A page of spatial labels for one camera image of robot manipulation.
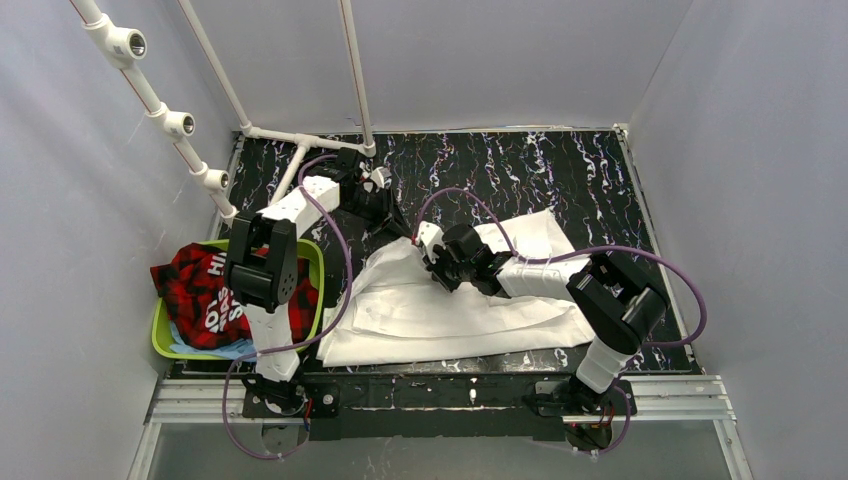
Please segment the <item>white cloth sheet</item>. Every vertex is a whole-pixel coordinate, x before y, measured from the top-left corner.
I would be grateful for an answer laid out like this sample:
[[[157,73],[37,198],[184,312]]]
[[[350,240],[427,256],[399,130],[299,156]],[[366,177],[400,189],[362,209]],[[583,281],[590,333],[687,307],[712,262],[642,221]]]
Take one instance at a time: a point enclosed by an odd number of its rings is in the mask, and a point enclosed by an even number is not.
[[[594,337],[570,301],[488,297],[469,284],[445,290],[402,238],[367,259],[317,357],[326,367],[413,363],[575,347]]]

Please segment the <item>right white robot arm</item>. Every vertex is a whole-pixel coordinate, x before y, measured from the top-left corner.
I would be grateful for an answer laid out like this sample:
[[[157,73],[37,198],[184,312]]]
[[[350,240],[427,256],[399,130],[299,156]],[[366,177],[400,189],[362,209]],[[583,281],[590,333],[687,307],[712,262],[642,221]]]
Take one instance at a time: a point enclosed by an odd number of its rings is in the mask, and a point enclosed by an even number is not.
[[[493,251],[469,225],[442,230],[429,222],[419,224],[415,244],[432,279],[449,292],[469,284],[489,297],[569,301],[583,314],[595,337],[576,372],[525,398],[540,416],[593,414],[611,406],[616,377],[670,307],[665,289],[620,251],[592,253],[582,267],[522,260]]]

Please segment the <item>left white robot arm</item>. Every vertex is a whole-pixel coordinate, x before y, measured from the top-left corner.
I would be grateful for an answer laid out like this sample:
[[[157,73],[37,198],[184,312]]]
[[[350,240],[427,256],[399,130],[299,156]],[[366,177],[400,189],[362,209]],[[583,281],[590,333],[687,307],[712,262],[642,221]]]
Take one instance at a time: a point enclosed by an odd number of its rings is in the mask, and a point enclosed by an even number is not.
[[[301,163],[295,186],[259,211],[242,211],[231,224],[224,281],[234,300],[253,307],[248,325],[256,392],[286,396],[300,365],[288,309],[299,282],[298,242],[320,220],[340,210],[363,220],[388,240],[412,229],[392,189],[392,173],[370,166],[357,150],[343,148]]]

